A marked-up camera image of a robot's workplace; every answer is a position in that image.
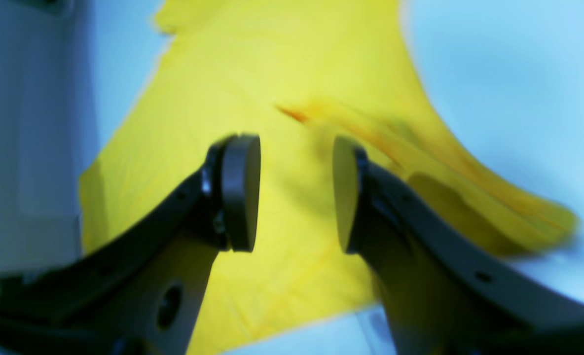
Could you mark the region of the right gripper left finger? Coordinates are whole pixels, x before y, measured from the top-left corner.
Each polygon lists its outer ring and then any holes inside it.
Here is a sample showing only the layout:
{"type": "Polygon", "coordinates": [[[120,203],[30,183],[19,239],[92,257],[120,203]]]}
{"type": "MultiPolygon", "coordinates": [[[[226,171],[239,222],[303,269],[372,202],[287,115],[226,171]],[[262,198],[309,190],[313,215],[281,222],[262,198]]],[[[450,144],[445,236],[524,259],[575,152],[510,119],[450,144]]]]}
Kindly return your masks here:
{"type": "Polygon", "coordinates": [[[88,257],[0,296],[4,355],[183,355],[223,251],[256,242],[256,135],[214,143],[148,215],[88,257]]]}

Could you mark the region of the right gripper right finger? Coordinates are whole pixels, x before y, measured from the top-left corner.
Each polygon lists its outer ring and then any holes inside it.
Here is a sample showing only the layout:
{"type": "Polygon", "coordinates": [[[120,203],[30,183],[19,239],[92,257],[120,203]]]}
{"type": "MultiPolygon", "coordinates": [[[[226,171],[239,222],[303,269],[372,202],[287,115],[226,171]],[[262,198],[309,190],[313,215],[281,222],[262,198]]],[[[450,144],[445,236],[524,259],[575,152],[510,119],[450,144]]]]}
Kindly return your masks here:
{"type": "Polygon", "coordinates": [[[332,153],[337,231],[376,276],[399,355],[584,355],[584,303],[504,265],[352,139],[332,153]]]}

